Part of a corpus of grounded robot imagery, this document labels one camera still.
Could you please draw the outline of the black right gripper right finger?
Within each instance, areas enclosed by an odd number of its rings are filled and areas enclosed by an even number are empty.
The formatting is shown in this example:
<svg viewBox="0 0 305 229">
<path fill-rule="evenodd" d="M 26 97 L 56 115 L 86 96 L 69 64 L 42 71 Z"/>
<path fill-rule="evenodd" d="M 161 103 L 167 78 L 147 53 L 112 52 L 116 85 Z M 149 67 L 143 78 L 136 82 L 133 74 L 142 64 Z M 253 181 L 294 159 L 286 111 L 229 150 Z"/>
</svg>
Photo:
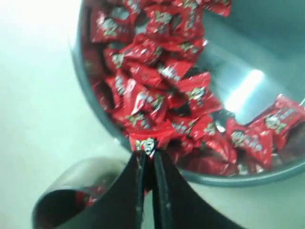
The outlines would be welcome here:
<svg viewBox="0 0 305 229">
<path fill-rule="evenodd" d="M 156 229 L 241 229 L 205 202 L 186 182 L 169 155 L 154 154 L 152 189 Z"/>
</svg>

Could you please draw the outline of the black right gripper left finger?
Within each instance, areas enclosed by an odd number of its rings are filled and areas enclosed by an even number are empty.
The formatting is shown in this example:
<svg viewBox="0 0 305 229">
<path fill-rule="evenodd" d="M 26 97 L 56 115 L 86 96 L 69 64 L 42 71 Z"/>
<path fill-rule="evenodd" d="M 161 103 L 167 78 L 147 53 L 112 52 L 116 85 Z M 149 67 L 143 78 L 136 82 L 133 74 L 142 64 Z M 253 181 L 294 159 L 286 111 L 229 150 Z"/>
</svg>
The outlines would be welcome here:
<svg viewBox="0 0 305 229">
<path fill-rule="evenodd" d="M 140 229 L 146 156 L 136 151 L 112 186 L 94 204 L 57 229 Z"/>
</svg>

